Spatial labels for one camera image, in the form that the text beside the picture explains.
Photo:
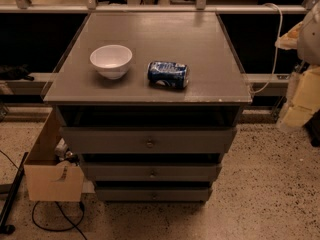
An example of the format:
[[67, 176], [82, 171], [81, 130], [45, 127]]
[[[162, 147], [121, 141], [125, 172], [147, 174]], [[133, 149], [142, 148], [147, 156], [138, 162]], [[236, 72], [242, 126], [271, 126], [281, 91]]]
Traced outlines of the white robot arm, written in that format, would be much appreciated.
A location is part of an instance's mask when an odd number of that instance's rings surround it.
[[320, 110], [320, 2], [275, 42], [283, 50], [296, 49], [298, 58], [308, 64], [303, 73], [290, 76], [286, 102], [277, 126], [291, 131], [304, 126]]

